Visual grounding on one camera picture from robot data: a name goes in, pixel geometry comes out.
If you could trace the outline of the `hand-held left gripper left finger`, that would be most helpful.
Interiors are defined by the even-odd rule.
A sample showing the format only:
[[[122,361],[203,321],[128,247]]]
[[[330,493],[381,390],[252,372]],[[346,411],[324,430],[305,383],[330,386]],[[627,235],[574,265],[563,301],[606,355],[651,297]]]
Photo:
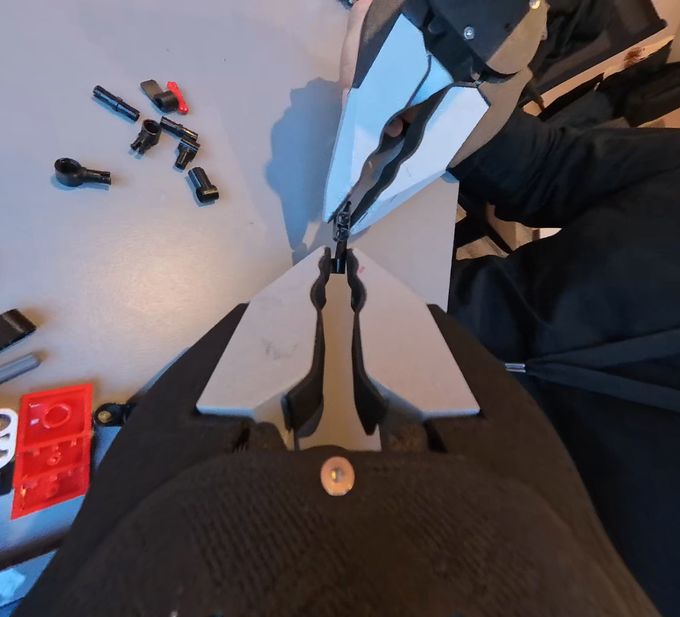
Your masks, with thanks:
[[[299,433],[323,404],[326,285],[327,248],[322,247],[253,297],[197,411]]]

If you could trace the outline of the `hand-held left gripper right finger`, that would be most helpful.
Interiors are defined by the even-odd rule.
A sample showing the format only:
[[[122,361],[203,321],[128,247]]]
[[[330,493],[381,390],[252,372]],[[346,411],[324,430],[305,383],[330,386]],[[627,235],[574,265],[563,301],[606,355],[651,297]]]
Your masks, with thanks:
[[[372,435],[391,417],[423,424],[476,416],[480,405],[429,305],[358,250],[347,252],[352,292],[354,404]]]

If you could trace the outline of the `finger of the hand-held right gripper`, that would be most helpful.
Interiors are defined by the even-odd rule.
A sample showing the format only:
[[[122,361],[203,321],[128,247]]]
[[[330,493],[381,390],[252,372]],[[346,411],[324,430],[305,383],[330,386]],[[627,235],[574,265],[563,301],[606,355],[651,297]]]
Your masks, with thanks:
[[[353,209],[350,233],[367,229],[439,179],[488,108],[472,87],[453,86],[427,99],[398,152]]]
[[[450,74],[426,50],[420,29],[399,15],[361,85],[348,92],[328,171],[324,221],[330,222],[351,195],[386,125],[451,86]]]

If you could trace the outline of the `black sloped brick with sticker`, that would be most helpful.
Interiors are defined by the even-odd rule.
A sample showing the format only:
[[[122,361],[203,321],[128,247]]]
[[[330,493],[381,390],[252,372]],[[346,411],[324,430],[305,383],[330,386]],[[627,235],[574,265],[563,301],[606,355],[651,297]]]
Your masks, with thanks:
[[[352,223],[352,205],[349,200],[339,208],[333,218],[333,240],[335,255],[331,263],[333,274],[344,274],[347,260],[347,241],[350,238]]]

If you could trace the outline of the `person's right forearm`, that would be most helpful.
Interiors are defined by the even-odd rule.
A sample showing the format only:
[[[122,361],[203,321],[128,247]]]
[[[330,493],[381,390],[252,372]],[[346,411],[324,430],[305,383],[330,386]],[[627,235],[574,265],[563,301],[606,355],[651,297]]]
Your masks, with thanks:
[[[516,109],[500,131],[451,169],[497,216],[563,228],[618,192],[679,172],[678,128],[557,127]]]

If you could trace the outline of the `grey desk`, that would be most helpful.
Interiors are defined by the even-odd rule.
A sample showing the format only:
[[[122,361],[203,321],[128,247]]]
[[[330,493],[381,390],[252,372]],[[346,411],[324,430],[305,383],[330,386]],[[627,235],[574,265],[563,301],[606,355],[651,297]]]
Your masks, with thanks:
[[[234,306],[330,243],[322,199],[341,111],[336,0],[1,0],[1,302],[108,317],[126,400]],[[161,113],[140,88],[180,87]],[[131,122],[100,85],[140,111]],[[186,170],[162,132],[199,136]],[[109,171],[63,187],[55,161]],[[188,171],[220,197],[200,204]]]

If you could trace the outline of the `person's right hand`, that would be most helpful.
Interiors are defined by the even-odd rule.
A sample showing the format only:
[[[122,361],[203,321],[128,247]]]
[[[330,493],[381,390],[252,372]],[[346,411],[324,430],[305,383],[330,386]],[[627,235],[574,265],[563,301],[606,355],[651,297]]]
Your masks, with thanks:
[[[353,85],[362,26],[372,2],[373,0],[359,0],[355,2],[352,9],[350,9],[347,18],[347,26],[339,64],[339,86],[342,91],[343,103],[346,102],[349,91]]]

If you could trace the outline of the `beige furniture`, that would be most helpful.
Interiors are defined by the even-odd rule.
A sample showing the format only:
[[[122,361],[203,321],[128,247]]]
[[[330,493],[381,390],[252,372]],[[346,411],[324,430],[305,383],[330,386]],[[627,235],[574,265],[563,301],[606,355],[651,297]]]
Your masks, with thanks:
[[[523,111],[559,127],[679,127],[679,43],[638,44],[546,90]]]

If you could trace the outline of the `black stubby connector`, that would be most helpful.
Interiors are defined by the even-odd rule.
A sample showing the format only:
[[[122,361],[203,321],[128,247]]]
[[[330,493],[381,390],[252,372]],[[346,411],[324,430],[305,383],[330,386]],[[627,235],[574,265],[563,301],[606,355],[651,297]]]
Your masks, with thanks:
[[[194,139],[182,138],[177,145],[174,167],[177,170],[186,170],[187,166],[195,159],[199,150],[200,143]]]

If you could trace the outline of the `short black pin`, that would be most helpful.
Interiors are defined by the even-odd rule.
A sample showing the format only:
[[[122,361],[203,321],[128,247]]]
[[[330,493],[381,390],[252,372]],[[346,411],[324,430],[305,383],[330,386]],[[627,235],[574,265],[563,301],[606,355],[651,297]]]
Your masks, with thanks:
[[[175,122],[167,117],[162,117],[159,125],[163,132],[173,135],[174,137],[194,143],[198,142],[198,134],[181,123]]]

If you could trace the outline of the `person's black clothing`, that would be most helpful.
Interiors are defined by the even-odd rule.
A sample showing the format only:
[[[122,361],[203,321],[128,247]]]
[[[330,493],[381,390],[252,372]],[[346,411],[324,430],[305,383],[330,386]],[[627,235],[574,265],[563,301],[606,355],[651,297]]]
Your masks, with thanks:
[[[525,368],[517,379],[617,552],[659,613],[678,616],[679,172],[557,228],[507,257],[457,263],[448,311]]]

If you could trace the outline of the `small black flat beam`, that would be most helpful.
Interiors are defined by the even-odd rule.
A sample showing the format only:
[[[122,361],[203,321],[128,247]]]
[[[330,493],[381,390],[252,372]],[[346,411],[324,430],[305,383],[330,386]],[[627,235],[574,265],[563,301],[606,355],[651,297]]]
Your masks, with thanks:
[[[161,113],[173,113],[178,111],[180,102],[178,97],[169,89],[162,87],[153,79],[140,83],[140,88]]]

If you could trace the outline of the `black socket pin connector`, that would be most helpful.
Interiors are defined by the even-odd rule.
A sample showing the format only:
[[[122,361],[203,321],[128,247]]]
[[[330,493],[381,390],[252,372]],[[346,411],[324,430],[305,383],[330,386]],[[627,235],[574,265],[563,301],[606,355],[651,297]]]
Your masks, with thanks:
[[[153,119],[145,119],[135,140],[130,145],[130,150],[137,155],[143,156],[160,141],[162,127]]]

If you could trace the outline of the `pile of toy bricks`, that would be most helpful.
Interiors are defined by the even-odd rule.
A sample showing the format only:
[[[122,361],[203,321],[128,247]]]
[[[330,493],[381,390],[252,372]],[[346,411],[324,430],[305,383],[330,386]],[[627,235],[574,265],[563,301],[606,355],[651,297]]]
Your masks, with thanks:
[[[1,553],[62,537],[93,480],[95,408],[125,401],[108,317],[1,303]]]

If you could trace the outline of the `long black pin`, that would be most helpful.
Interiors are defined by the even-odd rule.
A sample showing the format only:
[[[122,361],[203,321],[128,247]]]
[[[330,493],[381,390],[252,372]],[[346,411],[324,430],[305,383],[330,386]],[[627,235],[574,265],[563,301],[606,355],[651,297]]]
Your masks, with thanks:
[[[140,111],[138,109],[100,85],[96,85],[92,89],[92,96],[96,101],[102,103],[111,111],[123,116],[131,122],[137,122],[140,119]]]

